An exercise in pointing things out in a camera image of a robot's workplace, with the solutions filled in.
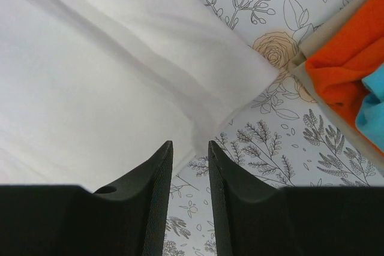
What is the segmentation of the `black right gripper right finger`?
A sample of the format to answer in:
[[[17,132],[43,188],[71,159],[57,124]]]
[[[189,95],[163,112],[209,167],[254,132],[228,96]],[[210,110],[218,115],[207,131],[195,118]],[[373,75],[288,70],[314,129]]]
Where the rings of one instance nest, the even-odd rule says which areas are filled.
[[[218,255],[383,254],[383,188],[274,188],[214,141],[208,158]]]

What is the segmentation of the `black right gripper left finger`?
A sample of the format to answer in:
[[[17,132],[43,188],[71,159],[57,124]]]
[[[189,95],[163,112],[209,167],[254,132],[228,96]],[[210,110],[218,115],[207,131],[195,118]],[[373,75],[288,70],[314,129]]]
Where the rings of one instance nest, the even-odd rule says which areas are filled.
[[[161,255],[173,144],[115,181],[2,185],[2,255]]]

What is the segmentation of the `white t shirt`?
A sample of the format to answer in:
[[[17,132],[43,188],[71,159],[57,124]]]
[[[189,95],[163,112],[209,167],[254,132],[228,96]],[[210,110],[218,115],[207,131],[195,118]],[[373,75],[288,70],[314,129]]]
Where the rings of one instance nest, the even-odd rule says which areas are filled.
[[[178,173],[277,76],[199,0],[1,0],[1,182]]]

